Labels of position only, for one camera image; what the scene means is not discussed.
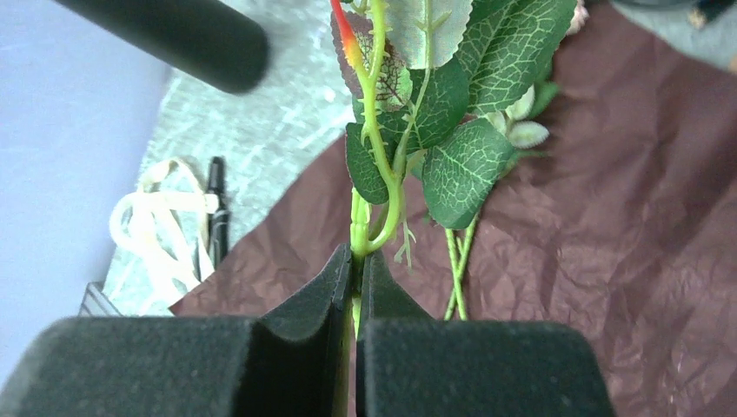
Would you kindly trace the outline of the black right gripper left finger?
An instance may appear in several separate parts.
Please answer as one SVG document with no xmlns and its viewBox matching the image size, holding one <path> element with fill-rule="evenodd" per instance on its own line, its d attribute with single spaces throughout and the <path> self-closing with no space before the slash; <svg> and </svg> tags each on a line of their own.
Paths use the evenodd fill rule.
<svg viewBox="0 0 737 417">
<path fill-rule="evenodd" d="M 31 343 L 4 416 L 344 416 L 351 254 L 260 317 L 73 317 Z"/>
</svg>

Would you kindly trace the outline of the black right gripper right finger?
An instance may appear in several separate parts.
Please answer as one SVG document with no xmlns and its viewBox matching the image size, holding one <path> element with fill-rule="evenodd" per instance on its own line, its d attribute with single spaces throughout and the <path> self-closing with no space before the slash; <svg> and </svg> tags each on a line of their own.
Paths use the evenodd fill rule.
<svg viewBox="0 0 737 417">
<path fill-rule="evenodd" d="M 362 277 L 356 358 L 361 416 L 611 416 L 583 335 L 550 321 L 442 321 L 381 253 Z"/>
</svg>

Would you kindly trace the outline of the beige ribbon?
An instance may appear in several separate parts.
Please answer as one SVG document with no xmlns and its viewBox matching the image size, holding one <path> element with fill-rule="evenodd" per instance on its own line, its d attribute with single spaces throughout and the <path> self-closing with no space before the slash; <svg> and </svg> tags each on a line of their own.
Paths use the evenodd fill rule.
<svg viewBox="0 0 737 417">
<path fill-rule="evenodd" d="M 159 302 L 172 305 L 215 271 L 209 216 L 221 207 L 178 157 L 145 169 L 136 190 L 119 200 L 110 215 L 111 238 L 143 262 L 152 285 L 136 315 L 149 315 Z"/>
</svg>

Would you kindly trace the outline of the dark red wrapping paper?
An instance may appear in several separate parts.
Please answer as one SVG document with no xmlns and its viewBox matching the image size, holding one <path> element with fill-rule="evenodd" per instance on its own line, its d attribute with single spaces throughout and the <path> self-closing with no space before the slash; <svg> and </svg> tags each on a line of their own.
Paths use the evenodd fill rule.
<svg viewBox="0 0 737 417">
<path fill-rule="evenodd" d="M 594 351 L 611 416 L 736 413 L 736 78 L 596 5 L 554 56 L 547 158 L 496 185 L 472 321 L 550 321 Z"/>
</svg>

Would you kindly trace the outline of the red flower bouquet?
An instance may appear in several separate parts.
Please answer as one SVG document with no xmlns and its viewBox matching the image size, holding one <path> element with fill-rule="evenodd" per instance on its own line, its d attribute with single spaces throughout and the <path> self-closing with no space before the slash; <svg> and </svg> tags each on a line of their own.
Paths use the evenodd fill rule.
<svg viewBox="0 0 737 417">
<path fill-rule="evenodd" d="M 334 1 L 331 29 L 353 99 L 345 133 L 354 263 L 397 235 L 411 261 L 404 183 L 416 177 L 444 229 L 453 287 L 446 319 L 466 319 L 463 279 L 494 185 L 548 130 L 552 58 L 588 19 L 582 1 Z"/>
</svg>

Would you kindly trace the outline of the black cone vase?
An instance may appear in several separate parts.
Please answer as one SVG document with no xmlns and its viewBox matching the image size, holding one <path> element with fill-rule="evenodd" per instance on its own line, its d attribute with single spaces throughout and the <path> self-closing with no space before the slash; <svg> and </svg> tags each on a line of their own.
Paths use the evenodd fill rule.
<svg viewBox="0 0 737 417">
<path fill-rule="evenodd" d="M 221 1 L 61 0 L 71 10 L 161 61 L 232 95 L 264 78 L 264 28 Z"/>
</svg>

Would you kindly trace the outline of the black pruning shears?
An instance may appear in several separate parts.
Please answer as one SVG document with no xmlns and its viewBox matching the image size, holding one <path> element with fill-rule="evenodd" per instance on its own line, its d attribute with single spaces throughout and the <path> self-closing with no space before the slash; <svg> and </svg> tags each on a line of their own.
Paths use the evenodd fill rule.
<svg viewBox="0 0 737 417">
<path fill-rule="evenodd" d="M 198 244 L 207 249 L 213 268 L 219 266 L 229 252 L 229 221 L 231 212 L 226 199 L 226 162 L 222 156 L 214 156 L 209 165 L 207 189 L 205 195 L 214 196 L 216 208 L 206 214 L 207 239 L 197 238 Z"/>
</svg>

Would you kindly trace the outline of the aluminium frame rail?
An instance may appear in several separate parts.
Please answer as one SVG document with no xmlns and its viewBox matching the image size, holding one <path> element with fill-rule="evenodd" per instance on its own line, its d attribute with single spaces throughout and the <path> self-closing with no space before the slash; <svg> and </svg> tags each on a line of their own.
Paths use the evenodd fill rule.
<svg viewBox="0 0 737 417">
<path fill-rule="evenodd" d="M 90 282 L 85 288 L 82 301 L 78 309 L 78 316 L 90 317 L 118 317 L 120 311 L 103 293 L 103 284 L 99 281 Z"/>
</svg>

